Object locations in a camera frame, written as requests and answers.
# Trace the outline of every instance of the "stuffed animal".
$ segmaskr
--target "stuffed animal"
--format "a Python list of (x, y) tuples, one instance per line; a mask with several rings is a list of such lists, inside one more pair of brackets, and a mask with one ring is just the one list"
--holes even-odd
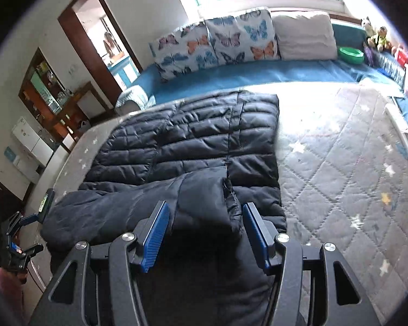
[(361, 21), (361, 27), (363, 27), (366, 31), (367, 38), (373, 37), (376, 34), (372, 24), (370, 23), (369, 17), (366, 17), (366, 19)]
[(384, 49), (390, 50), (392, 48), (392, 43), (387, 40), (387, 28), (381, 27), (376, 30), (376, 35), (367, 39), (369, 46), (371, 48), (378, 48), (379, 52), (382, 52)]

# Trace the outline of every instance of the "brown door frame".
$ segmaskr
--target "brown door frame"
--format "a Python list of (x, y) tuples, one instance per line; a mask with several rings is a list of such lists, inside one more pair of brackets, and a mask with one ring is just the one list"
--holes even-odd
[[(94, 45), (92, 44), (92, 41), (86, 34), (85, 29), (83, 28), (80, 20), (77, 18), (77, 15), (73, 9), (73, 6), (76, 3), (80, 2), (81, 4), (83, 4), (86, 1), (87, 0), (72, 0), (70, 4), (65, 8), (65, 10), (61, 13), (57, 20), (59, 21), (59, 24), (61, 25), (63, 31), (65, 32), (68, 40), (70, 40), (70, 43), (74, 47), (74, 50), (76, 51), (77, 55), (80, 57), (83, 64), (86, 66), (89, 73), (94, 78), (95, 82), (101, 88), (106, 97), (109, 99), (109, 102), (113, 106), (115, 106), (118, 97), (122, 93), (122, 90), (118, 83), (116, 82), (115, 78), (109, 72), (102, 58), (99, 56), (97, 50), (95, 49)], [(125, 36), (122, 33), (121, 29), (119, 28), (118, 23), (114, 19), (112, 12), (107, 6), (106, 1), (105, 0), (98, 1), (103, 7), (108, 19), (112, 23), (120, 40), (124, 44), (124, 47), (127, 50), (136, 68), (139, 70), (139, 72), (142, 72), (142, 66), (137, 60), (127, 40), (125, 39)]]

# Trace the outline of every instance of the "white rectangular device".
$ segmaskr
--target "white rectangular device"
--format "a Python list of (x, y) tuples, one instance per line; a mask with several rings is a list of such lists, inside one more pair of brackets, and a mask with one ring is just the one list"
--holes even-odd
[(400, 113), (399, 109), (394, 104), (386, 104), (384, 110), (390, 117), (398, 135), (408, 153), (408, 124)]

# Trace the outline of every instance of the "silver screw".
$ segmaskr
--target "silver screw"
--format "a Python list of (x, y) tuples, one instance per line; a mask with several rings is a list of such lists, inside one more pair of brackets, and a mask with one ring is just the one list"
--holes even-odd
[(124, 241), (132, 241), (135, 239), (135, 235), (133, 233), (124, 233), (122, 238)]
[(334, 251), (335, 250), (335, 245), (333, 243), (326, 243), (324, 245), (324, 247), (325, 247), (325, 250), (328, 250), (328, 251)]
[(83, 250), (83, 249), (86, 249), (87, 246), (88, 246), (88, 243), (86, 241), (79, 241), (76, 244), (76, 249), (77, 250)]
[(281, 233), (281, 234), (277, 235), (277, 240), (280, 243), (286, 243), (286, 242), (288, 242), (290, 240), (290, 237), (288, 236), (288, 234)]

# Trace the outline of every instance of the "cable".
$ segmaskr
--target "cable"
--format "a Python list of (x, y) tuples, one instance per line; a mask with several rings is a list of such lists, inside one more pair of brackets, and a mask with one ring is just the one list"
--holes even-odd
[(38, 289), (41, 291), (42, 294), (44, 294), (44, 291), (43, 291), (43, 290), (41, 289), (41, 287), (38, 285), (38, 283), (36, 282), (35, 278), (33, 278), (32, 273), (31, 273), (31, 271), (30, 271), (29, 268), (27, 268), (27, 271), (29, 271), (29, 274), (30, 274), (31, 278), (32, 278), (32, 280), (35, 282), (35, 284), (36, 284), (36, 286), (38, 287)]

